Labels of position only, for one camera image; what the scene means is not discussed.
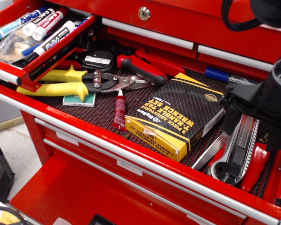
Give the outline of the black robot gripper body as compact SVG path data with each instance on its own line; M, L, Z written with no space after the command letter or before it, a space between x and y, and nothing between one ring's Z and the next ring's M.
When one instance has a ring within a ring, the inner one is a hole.
M253 85L228 84L220 104L281 128L281 57L264 81Z

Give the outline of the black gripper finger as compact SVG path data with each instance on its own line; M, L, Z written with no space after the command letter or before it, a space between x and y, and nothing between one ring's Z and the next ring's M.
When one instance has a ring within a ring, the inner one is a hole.
M239 123L242 113L234 108L228 108L227 106L224 107L224 110L226 113L224 116L223 132L227 135L231 135Z
M269 134L267 140L266 151L278 152L281 150L281 128L267 124L266 132Z

